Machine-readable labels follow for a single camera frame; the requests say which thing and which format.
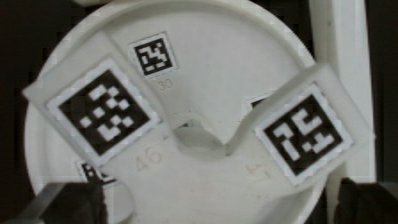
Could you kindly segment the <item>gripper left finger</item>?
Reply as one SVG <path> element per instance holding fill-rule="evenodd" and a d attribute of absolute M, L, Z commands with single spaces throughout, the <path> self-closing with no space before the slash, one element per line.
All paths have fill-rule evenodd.
<path fill-rule="evenodd" d="M 107 224 L 102 186 L 83 182 L 51 183 L 8 224 Z"/>

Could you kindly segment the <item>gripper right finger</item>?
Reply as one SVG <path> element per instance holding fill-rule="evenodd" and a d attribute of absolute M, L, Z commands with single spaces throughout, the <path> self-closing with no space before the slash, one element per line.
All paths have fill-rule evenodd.
<path fill-rule="evenodd" d="M 398 224 L 398 183 L 342 179 L 335 224 Z"/>

